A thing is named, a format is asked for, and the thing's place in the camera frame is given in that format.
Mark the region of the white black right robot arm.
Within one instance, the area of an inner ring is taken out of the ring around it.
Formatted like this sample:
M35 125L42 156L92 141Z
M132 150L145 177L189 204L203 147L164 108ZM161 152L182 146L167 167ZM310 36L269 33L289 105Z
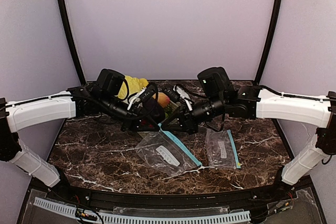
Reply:
M277 92L267 86L242 86L236 90L223 67L212 67L197 76L206 100L192 108L181 106L166 119L165 131L194 134L200 123L220 115L242 119L281 119L316 126L310 142L281 171L281 182L296 184L320 161L335 155L335 92L305 96Z

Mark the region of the clear zip bag blue zipper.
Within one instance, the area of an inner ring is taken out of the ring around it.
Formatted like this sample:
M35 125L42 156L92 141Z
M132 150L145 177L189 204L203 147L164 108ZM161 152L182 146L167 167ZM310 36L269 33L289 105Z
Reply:
M148 132L135 150L148 166L169 177L180 176L202 166L202 162L169 131Z

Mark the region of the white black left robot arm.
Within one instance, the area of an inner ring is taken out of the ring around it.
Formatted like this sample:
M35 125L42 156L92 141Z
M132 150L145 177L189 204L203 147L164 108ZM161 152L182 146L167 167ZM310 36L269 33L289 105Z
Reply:
M85 86L18 102L1 98L1 161L14 164L54 188L65 185L66 177L19 139L20 130L49 121L101 113L120 120L124 131L140 131L142 122L150 125L148 131L158 131L158 124L150 116L158 105L157 85L150 82L135 95L128 91L119 98L122 86L130 88L125 75L102 69L97 80Z

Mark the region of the purple eggplant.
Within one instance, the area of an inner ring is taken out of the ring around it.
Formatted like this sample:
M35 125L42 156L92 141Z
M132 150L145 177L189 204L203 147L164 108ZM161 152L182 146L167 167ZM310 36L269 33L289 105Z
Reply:
M155 101L154 98L150 98L143 103L143 107L147 111L151 111L150 116L156 123L161 123L165 120L164 109Z

